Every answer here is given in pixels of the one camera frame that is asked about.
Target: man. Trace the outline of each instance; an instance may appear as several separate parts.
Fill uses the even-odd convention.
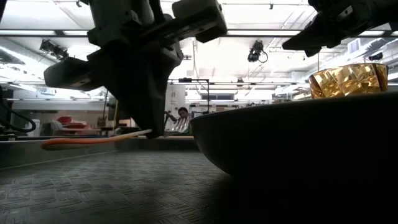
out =
[[[165,114],[166,114],[166,120],[170,118],[174,123],[176,123],[180,119],[186,119],[189,117],[189,112],[185,107],[181,107],[180,109],[178,109],[178,115],[180,116],[178,119],[175,118],[173,115],[171,115],[170,112],[165,111]],[[188,125],[188,128],[182,134],[191,134],[190,124]]]

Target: ceiling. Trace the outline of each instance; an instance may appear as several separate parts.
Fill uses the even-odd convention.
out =
[[[174,1],[161,1],[164,13],[172,14]],[[303,29],[316,14],[307,0],[219,0],[229,29]],[[90,7],[76,0],[8,0],[0,29],[63,29],[89,30],[94,28]],[[39,47],[40,37],[7,37],[18,45],[46,57]],[[50,38],[56,44],[68,49],[72,57],[85,59],[98,49],[86,38]],[[214,82],[235,82],[244,78],[247,82],[291,82],[293,72],[307,73],[319,64],[341,55],[353,39],[343,40],[333,49],[322,49],[319,57],[307,58],[304,52],[283,50],[284,38],[262,38],[268,53],[266,63],[249,63],[249,49],[258,38],[222,37],[208,43],[192,39],[181,41],[185,55],[195,53],[193,60],[184,60],[175,69],[171,78],[209,78]]]

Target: amber glass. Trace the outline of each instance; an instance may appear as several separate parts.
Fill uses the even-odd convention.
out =
[[[362,63],[329,68],[310,76],[313,99],[387,91],[388,66]]]

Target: gold glass cup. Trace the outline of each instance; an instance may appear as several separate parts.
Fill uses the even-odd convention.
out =
[[[388,66],[361,63],[329,68],[310,76],[313,99],[387,91]]]

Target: black bowl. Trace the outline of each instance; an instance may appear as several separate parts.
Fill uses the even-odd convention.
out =
[[[347,96],[213,113],[191,125],[201,152],[237,178],[391,188],[397,106],[398,93]]]

